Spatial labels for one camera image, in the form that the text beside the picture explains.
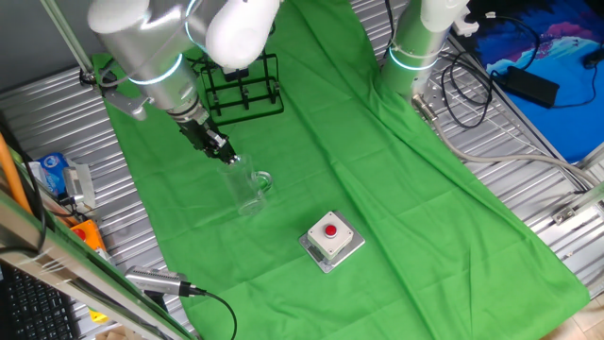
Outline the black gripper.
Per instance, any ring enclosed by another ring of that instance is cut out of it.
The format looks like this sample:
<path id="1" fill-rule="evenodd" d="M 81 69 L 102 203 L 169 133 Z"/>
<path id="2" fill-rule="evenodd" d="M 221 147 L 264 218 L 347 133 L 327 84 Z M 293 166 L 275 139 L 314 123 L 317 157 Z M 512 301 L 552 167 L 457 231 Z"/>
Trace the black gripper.
<path id="1" fill-rule="evenodd" d="M 177 123 L 180 132 L 190 141 L 193 147 L 212 159 L 224 164 L 232 164 L 239 160 L 228 137 L 221 133 L 212 118 L 206 113 L 201 115 L 201 123 L 194 119 Z"/>

